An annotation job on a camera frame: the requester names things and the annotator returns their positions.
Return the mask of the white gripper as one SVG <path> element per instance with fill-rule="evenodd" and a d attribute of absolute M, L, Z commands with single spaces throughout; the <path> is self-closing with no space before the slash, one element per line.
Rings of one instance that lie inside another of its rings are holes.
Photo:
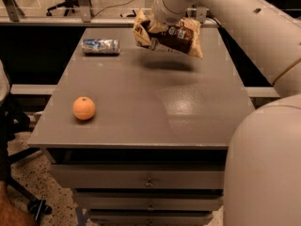
<path fill-rule="evenodd" d="M 183 0 L 153 0 L 152 14 L 154 20 L 148 26 L 152 34 L 168 30 L 168 25 L 176 24 L 183 16 Z"/>

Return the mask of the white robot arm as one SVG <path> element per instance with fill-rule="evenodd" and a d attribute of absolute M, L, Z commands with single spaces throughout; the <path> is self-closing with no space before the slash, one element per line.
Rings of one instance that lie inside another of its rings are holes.
<path fill-rule="evenodd" d="M 264 0 L 154 0 L 154 17 L 175 24 L 200 3 L 239 45 L 232 58 L 248 86 L 278 100 L 236 129 L 224 179 L 224 226 L 301 226 L 301 25 Z"/>

